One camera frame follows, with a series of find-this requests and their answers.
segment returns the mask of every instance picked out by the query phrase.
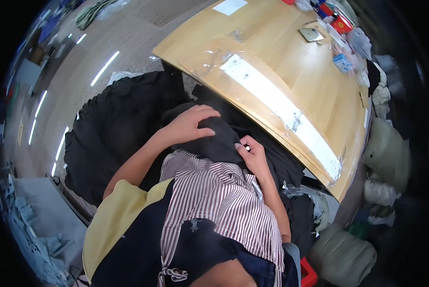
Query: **black garment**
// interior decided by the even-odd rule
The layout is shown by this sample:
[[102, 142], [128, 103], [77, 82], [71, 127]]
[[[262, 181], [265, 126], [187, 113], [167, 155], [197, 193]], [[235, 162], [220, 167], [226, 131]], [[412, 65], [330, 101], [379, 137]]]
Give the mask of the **black garment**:
[[372, 61], [366, 60], [367, 62], [367, 77], [369, 78], [369, 95], [372, 95], [379, 86], [380, 83], [380, 71], [374, 65]]
[[315, 204], [305, 194], [288, 198], [283, 192], [280, 192], [280, 198], [285, 205], [291, 225], [291, 242], [298, 246], [302, 259], [316, 242], [316, 234], [313, 233], [316, 228], [313, 219]]
[[[250, 135], [264, 146], [267, 163], [278, 190], [281, 190], [283, 181], [292, 183], [297, 187], [300, 186], [304, 166], [265, 130], [227, 101], [203, 86], [196, 85], [192, 94], [198, 98], [197, 104], [205, 104], [217, 110], [222, 119], [237, 133], [238, 137], [242, 138], [245, 135]], [[230, 147], [229, 154], [236, 153], [233, 144]]]
[[[162, 116], [162, 125], [171, 123], [179, 114], [195, 105], [195, 102], [189, 102], [167, 111]], [[228, 123], [222, 118], [211, 117], [198, 123], [198, 127], [211, 128], [216, 135], [174, 145], [172, 148], [174, 150], [182, 148], [214, 163], [238, 164], [240, 168], [246, 168], [245, 161], [234, 148], [235, 143], [240, 143], [240, 138]]]
[[[125, 77], [89, 100], [66, 133], [65, 185], [90, 204], [99, 206], [112, 176], [162, 126], [164, 112], [188, 102], [169, 88], [164, 72]], [[140, 188], [158, 183], [165, 150], [154, 161]]]
[[[155, 286], [162, 270], [160, 237], [173, 193], [170, 182], [163, 199], [146, 207], [124, 236], [100, 262], [92, 277], [92, 287]], [[165, 276], [168, 287], [186, 287], [218, 263], [238, 258], [259, 287], [272, 287], [275, 264], [249, 253], [240, 243], [214, 232], [215, 224], [207, 219], [185, 221], [170, 268], [188, 272], [184, 281], [174, 282]], [[285, 251], [283, 287], [298, 286], [297, 269]]]

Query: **person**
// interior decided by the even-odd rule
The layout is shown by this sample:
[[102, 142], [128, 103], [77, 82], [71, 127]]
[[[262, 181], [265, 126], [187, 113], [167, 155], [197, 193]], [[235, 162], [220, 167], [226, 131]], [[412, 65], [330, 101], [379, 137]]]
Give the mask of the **person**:
[[235, 144], [252, 174], [176, 150], [160, 182], [148, 192], [138, 188], [163, 150], [213, 136], [198, 128], [209, 117], [220, 114], [205, 105], [181, 113], [111, 179], [85, 234], [91, 286], [300, 286], [286, 210], [252, 137]]

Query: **red and white striped fabric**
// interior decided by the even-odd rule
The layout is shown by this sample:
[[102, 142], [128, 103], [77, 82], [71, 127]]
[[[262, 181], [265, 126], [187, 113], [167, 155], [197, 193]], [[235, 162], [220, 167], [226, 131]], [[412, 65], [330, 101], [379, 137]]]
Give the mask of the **red and white striped fabric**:
[[275, 263], [275, 287], [281, 286], [283, 248], [276, 218], [260, 202], [252, 186], [254, 175], [243, 174], [236, 164], [213, 163], [184, 150], [169, 154], [162, 165], [160, 181], [175, 178], [162, 237], [162, 271], [173, 281], [187, 279], [187, 272], [169, 269], [184, 221], [204, 218], [216, 224], [215, 232], [243, 245], [253, 255]]

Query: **light blue fabric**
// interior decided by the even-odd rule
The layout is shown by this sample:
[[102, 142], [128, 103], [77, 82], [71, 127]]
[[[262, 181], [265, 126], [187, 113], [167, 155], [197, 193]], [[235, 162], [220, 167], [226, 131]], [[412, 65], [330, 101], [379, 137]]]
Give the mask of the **light blue fabric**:
[[72, 286], [67, 264], [57, 258], [71, 243], [62, 241], [62, 234], [55, 237], [37, 237], [32, 229], [34, 213], [25, 198], [16, 196], [11, 185], [5, 193], [8, 208], [7, 219], [15, 241], [36, 276], [45, 283], [59, 287]]
[[296, 268], [298, 270], [298, 278], [299, 278], [299, 287], [301, 287], [302, 280], [302, 272], [300, 267], [300, 250], [296, 244], [293, 243], [283, 243], [283, 249], [287, 252], [287, 254], [291, 255], [294, 263], [296, 264]]

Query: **cart wheel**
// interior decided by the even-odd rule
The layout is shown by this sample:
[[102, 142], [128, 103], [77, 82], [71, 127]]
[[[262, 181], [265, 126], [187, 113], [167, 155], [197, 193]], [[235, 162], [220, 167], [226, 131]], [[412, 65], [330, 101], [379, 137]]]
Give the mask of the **cart wheel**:
[[55, 185], [57, 185], [57, 186], [60, 185], [60, 178], [57, 175], [52, 176], [52, 180], [53, 180], [53, 182], [55, 182]]

